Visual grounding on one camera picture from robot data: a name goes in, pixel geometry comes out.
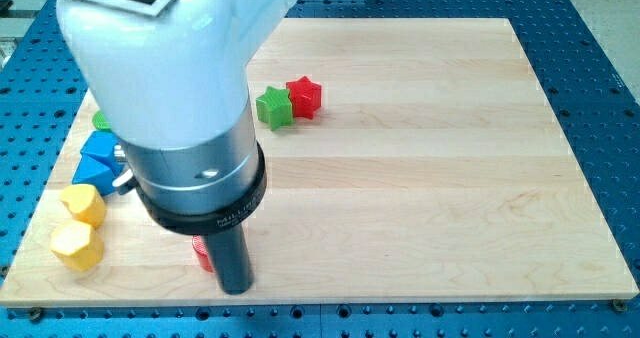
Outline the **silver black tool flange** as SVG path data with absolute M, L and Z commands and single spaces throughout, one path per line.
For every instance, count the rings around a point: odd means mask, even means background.
M 137 193 L 161 227 L 184 235 L 219 233 L 240 224 L 266 190 L 263 150 L 256 139 L 250 101 L 233 124 L 206 141 L 152 148 L 116 127 Z

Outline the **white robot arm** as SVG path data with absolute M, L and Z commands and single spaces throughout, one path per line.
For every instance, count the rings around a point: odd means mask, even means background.
M 57 0 L 64 40 L 151 217 L 201 236 L 223 291 L 253 282 L 242 223 L 266 190 L 247 66 L 297 0 Z

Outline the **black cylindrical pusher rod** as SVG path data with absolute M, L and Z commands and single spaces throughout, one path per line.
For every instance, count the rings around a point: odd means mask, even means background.
M 253 284 L 254 274 L 243 227 L 238 224 L 204 235 L 203 241 L 220 288 L 230 295 L 246 292 Z

